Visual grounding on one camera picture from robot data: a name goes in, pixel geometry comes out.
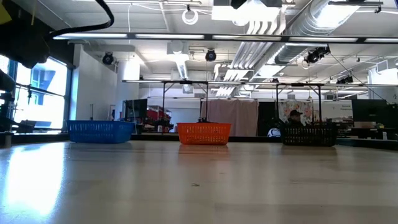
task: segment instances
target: window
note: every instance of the window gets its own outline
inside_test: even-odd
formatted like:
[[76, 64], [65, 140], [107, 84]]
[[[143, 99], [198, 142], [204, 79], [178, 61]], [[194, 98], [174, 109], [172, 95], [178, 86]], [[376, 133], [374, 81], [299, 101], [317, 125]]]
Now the window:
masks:
[[63, 126], [65, 93], [67, 89], [68, 68], [66, 65], [49, 58], [46, 63], [37, 64], [28, 69], [18, 63], [16, 82], [31, 85], [30, 98], [24, 87], [16, 88], [14, 120], [36, 121], [36, 128], [60, 129]]
[[5, 73], [8, 74], [8, 64], [9, 64], [10, 60], [5, 57], [0, 55], [0, 69]]
[[32, 87], [65, 95], [68, 68], [49, 58], [43, 64], [37, 64], [32, 70], [18, 63], [17, 83], [31, 84]]

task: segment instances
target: ceiling light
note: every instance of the ceiling light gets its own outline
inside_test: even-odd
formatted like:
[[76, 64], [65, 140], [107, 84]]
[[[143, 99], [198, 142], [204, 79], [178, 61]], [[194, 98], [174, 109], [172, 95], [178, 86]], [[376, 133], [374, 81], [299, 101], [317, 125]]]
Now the ceiling light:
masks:
[[241, 82], [208, 82], [209, 84], [240, 85]]
[[[77, 2], [93, 2], [95, 0], [72, 0], [72, 1], [77, 1]], [[137, 4], [158, 4], [160, 2], [164, 3], [164, 4], [187, 4], [188, 2], [186, 1], [140, 1], [140, 0], [104, 0], [104, 2], [108, 3], [108, 4], [131, 4], [131, 3], [137, 3]], [[201, 5], [200, 1], [189, 1], [189, 4], [197, 4], [197, 5]]]
[[[161, 96], [148, 96], [148, 99], [163, 99]], [[200, 100], [200, 97], [179, 97], [179, 96], [165, 96], [167, 100]]]
[[398, 43], [398, 38], [367, 38], [365, 43]]
[[358, 38], [351, 37], [291, 37], [289, 41], [296, 42], [356, 42]]
[[138, 39], [204, 39], [198, 34], [136, 34]]
[[277, 83], [246, 83], [248, 85], [276, 85]]
[[314, 43], [286, 43], [289, 47], [327, 47], [328, 44], [314, 44]]
[[215, 40], [256, 40], [256, 41], [280, 41], [281, 37], [263, 35], [213, 35]]
[[127, 83], [162, 83], [160, 80], [122, 80]]
[[126, 39], [127, 34], [113, 34], [113, 33], [69, 33], [54, 37], [55, 40], [67, 40], [67, 39]]
[[276, 90], [271, 90], [271, 89], [257, 89], [257, 90], [253, 90], [253, 91], [257, 91], [257, 92], [265, 92], [265, 93], [272, 93], [272, 92], [276, 92]]

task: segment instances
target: orange basket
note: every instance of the orange basket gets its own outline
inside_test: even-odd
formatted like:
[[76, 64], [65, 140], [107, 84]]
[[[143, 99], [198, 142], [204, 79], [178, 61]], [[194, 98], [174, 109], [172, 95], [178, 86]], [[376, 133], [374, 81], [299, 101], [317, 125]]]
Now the orange basket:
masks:
[[182, 144], [226, 145], [231, 124], [177, 123]]

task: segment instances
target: person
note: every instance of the person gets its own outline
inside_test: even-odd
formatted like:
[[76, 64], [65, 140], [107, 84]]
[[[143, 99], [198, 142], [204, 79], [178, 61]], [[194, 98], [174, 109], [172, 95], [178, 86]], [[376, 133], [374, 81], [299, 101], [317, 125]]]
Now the person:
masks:
[[292, 110], [290, 112], [290, 117], [288, 118], [288, 124], [294, 127], [302, 127], [303, 123], [301, 123], [301, 114], [297, 110]]

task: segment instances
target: blue basket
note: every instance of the blue basket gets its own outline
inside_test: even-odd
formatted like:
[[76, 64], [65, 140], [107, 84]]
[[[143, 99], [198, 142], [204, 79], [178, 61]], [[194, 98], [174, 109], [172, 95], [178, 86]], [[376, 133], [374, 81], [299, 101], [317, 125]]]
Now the blue basket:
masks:
[[130, 140], [134, 123], [121, 121], [68, 121], [69, 139], [84, 143], [122, 143]]

